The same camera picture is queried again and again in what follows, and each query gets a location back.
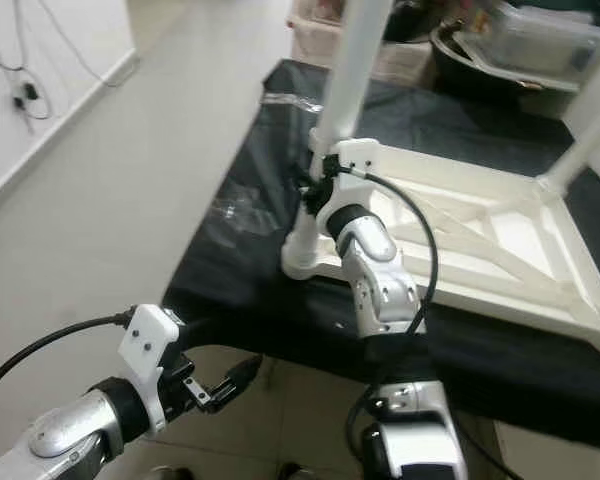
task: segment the white pole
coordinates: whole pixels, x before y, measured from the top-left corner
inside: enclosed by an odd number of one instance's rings
[[[391,13],[393,0],[348,0],[338,53],[327,80],[324,109],[314,131],[309,173],[322,176],[322,158],[331,147],[351,138],[367,91],[376,54]],[[315,218],[300,206],[293,231],[282,247],[282,270],[301,280],[313,275],[317,258]]]
[[[582,136],[562,154],[553,166],[539,177],[539,181],[552,191],[565,195],[569,184],[589,163],[589,157],[600,145],[600,115]]]

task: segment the floor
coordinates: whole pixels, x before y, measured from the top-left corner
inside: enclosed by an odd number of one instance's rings
[[[290,50],[289,0],[130,0],[142,63],[58,142],[0,208],[0,361],[48,331],[158,302]],[[41,413],[118,371],[122,333],[59,342],[0,384],[0,454]],[[190,352],[213,383],[247,353]],[[200,480],[273,479],[294,460],[358,478],[342,426],[362,385],[267,359],[216,416],[191,414],[130,445],[98,478],[160,464]]]

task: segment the wall baseboard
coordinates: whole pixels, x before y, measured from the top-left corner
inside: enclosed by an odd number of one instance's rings
[[[126,81],[128,77],[132,76],[138,62],[136,50],[132,48],[102,78],[111,83]],[[0,206],[17,185],[40,164],[49,150],[62,138],[62,134],[89,112],[95,103],[106,95],[108,89],[109,87],[101,82],[95,83],[82,98],[71,106],[64,117],[34,142],[21,160],[0,179]]]

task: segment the plastic container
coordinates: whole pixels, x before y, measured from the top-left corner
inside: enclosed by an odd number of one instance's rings
[[[600,61],[600,27],[547,10],[474,0],[466,30],[467,53],[499,69],[579,85]]]
[[[316,0],[294,0],[288,24],[293,28],[291,58],[319,67],[332,66],[341,28],[316,21]],[[431,45],[425,43],[385,43],[378,52],[373,78],[404,86],[426,81]]]

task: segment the tile floor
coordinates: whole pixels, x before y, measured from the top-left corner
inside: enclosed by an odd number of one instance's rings
[[[261,79],[289,52],[289,4],[130,0],[137,73],[0,208],[0,361],[60,326],[159,301],[258,108]],[[120,337],[78,334],[15,369],[0,384],[0,453],[28,421],[115,374]],[[211,381],[246,353],[191,355]],[[342,425],[362,386],[285,362],[265,380],[217,416],[191,414],[135,443],[99,478],[168,463],[200,480],[273,479],[287,460],[357,478]]]

